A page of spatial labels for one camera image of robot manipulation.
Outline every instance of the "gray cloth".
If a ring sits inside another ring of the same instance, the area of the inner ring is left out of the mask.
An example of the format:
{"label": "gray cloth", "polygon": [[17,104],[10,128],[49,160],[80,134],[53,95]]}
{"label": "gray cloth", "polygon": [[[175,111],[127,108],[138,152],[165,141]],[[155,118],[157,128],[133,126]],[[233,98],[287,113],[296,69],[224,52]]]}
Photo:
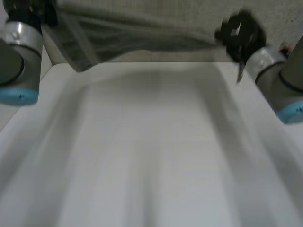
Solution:
{"label": "gray cloth", "polygon": [[[276,47],[303,35],[301,0],[57,0],[56,8],[59,26],[45,29],[77,71],[110,59],[230,61],[213,48],[213,33],[241,8],[252,11]],[[132,51],[138,49],[162,52]]]}
{"label": "gray cloth", "polygon": [[132,1],[123,7],[123,1],[100,0],[96,1],[97,9],[92,9],[89,2],[58,1],[59,25],[45,28],[76,71],[136,50],[188,52],[217,47],[212,33],[173,23],[167,17],[154,15],[149,7],[134,6]]}

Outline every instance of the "gray cylindrical joint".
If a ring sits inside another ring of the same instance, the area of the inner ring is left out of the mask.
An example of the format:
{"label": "gray cylindrical joint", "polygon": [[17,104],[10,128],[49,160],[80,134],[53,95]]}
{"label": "gray cylindrical joint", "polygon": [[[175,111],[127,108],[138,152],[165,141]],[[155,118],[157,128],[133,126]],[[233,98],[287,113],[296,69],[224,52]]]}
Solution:
{"label": "gray cylindrical joint", "polygon": [[6,44],[2,39],[0,39],[0,50],[0,84],[5,84],[21,73],[22,58],[19,53]]}
{"label": "gray cylindrical joint", "polygon": [[290,54],[282,77],[288,84],[303,91],[303,37]]}

